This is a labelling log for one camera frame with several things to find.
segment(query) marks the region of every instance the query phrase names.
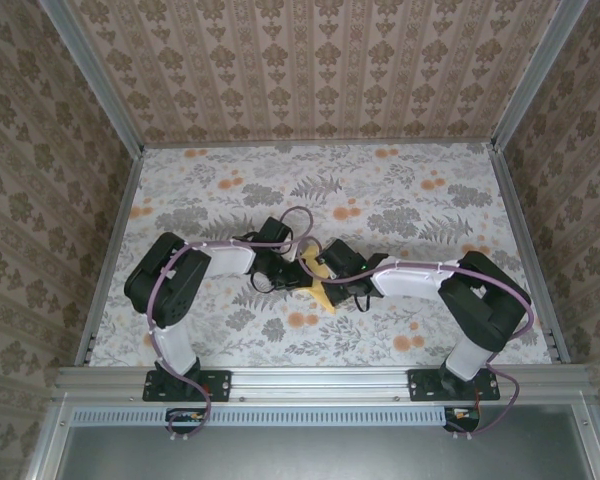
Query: gray leaf pattern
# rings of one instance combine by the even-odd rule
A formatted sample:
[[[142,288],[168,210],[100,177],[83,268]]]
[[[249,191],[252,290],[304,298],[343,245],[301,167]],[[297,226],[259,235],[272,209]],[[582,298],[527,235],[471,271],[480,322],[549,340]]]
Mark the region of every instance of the gray leaf pattern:
[[[458,177],[459,168],[473,175]],[[365,257],[435,261],[480,250],[525,285],[484,145],[149,149],[140,184],[91,365],[153,364],[145,319],[123,288],[161,233],[228,239],[293,205],[310,208],[323,244],[341,238]],[[293,212],[285,223],[297,235],[307,220]],[[460,334],[442,302],[374,299],[369,313],[345,302],[332,315],[307,292],[263,294],[241,275],[204,279],[184,321],[209,368],[439,364]],[[539,326],[534,332],[498,361],[548,362]]]

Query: robotic arm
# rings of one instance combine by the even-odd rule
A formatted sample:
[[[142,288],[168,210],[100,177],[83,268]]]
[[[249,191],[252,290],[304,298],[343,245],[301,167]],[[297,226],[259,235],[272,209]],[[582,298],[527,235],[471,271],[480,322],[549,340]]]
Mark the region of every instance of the robotic arm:
[[[249,246],[284,242],[290,232],[289,227],[270,217],[260,232],[229,242],[203,243],[176,261],[156,294],[152,312],[157,324],[154,341],[176,373],[188,376],[192,369],[199,369],[181,320],[189,311],[203,279],[249,274],[253,280],[253,275],[262,274],[273,289],[292,290],[312,284],[312,275],[301,260],[288,261],[277,248]],[[141,260],[125,284],[125,295],[136,311],[146,313],[161,271],[184,245],[185,241],[177,235],[165,233]],[[474,379],[489,358],[504,348],[525,314],[519,300],[503,289],[445,267],[458,267],[496,279],[530,304],[526,292],[479,252],[469,252],[458,261],[440,263],[437,270],[431,271],[418,268],[418,262],[401,266],[400,259],[386,254],[374,254],[366,260],[338,239],[321,252],[317,260],[330,271],[333,283],[325,282],[323,286],[334,305],[352,296],[442,299],[463,331],[440,369],[443,385],[445,378],[446,385]],[[373,274],[364,275],[371,270]]]

